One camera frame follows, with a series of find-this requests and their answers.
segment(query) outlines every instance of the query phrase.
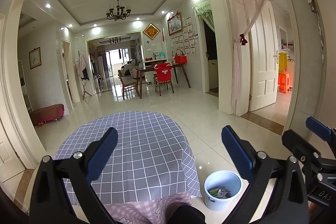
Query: table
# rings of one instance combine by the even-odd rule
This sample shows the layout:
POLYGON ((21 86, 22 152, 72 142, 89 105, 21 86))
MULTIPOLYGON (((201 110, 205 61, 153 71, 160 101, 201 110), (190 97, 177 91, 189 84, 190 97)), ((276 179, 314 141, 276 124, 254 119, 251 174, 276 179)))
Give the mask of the table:
MULTIPOLYGON (((187 76, 187 72, 185 71, 184 65, 183 64, 173 64, 172 68, 174 69, 174 73, 175 73, 175 79, 176 79, 176 83, 179 83, 177 80, 177 73, 176 73, 176 68, 177 67, 181 67, 184 73, 184 77, 187 80, 188 86, 190 87, 190 83, 189 83, 189 79, 187 76)), ((136 79, 139 81, 140 80, 140 99, 142 99, 142 75, 145 72, 149 72, 149 71, 154 71, 154 67, 147 67, 147 68, 136 68, 137 73, 136 73, 136 79)))
MULTIPOLYGON (((109 127, 117 129, 118 144, 91 185, 115 220, 166 223, 167 208, 192 205, 191 196, 201 196, 189 143, 181 127, 160 113, 124 111, 86 123, 62 143, 55 159, 84 151, 109 127)), ((70 202, 78 204, 71 182, 64 184, 70 202)))

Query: red ribbon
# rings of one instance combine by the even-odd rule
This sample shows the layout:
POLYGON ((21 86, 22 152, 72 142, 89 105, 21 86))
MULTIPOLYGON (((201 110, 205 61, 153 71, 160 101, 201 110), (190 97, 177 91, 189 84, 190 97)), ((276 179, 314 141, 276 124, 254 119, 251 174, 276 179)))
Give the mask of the red ribbon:
POLYGON ((248 42, 247 42, 247 40, 245 39, 245 37, 244 37, 244 34, 242 33, 241 35, 239 35, 241 38, 240 38, 240 44, 242 45, 242 46, 245 46, 248 42))

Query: trash can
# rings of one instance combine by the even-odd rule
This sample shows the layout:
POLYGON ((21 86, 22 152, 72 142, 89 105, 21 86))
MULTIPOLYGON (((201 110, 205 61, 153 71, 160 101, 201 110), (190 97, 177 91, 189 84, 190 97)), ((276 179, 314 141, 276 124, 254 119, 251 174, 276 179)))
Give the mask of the trash can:
POLYGON ((205 205, 213 211, 224 210, 231 201, 239 195, 242 188, 243 181, 236 173, 229 170, 219 170, 213 172, 204 182, 206 194, 205 205), (209 191, 218 187, 225 187, 228 191, 230 191, 231 197, 225 199, 213 197, 209 191))

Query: metal screw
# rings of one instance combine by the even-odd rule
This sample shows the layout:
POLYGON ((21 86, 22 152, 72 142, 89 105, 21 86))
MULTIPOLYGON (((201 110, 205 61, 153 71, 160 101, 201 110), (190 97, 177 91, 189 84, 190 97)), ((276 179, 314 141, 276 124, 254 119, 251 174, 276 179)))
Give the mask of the metal screw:
POLYGON ((258 157, 261 158, 261 159, 264 159, 267 157, 266 153, 264 151, 259 151, 257 153, 258 157))
POLYGON ((289 160, 292 162, 292 163, 296 163, 296 161, 297 161, 297 159, 296 159, 296 157, 294 157, 294 156, 290 156, 289 157, 289 160))
POLYGON ((317 174, 317 179, 318 179, 319 181, 322 181, 322 180, 323 180, 323 175, 322 175, 321 173, 318 173, 318 174, 317 174))
POLYGON ((50 156, 44 156, 44 157, 42 158, 42 161, 43 161, 43 162, 48 162, 48 161, 50 161, 50 156))
POLYGON ((82 156, 83 156, 83 153, 80 152, 80 151, 75 152, 75 153, 73 154, 73 157, 74 157, 76 160, 80 159, 82 156))

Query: red plastic stool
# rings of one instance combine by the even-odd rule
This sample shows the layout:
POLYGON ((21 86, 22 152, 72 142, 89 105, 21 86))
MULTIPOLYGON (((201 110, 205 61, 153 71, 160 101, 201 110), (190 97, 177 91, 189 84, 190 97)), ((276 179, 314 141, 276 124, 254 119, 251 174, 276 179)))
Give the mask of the red plastic stool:
POLYGON ((279 91, 282 93, 289 92, 289 73, 279 73, 278 77, 279 91))

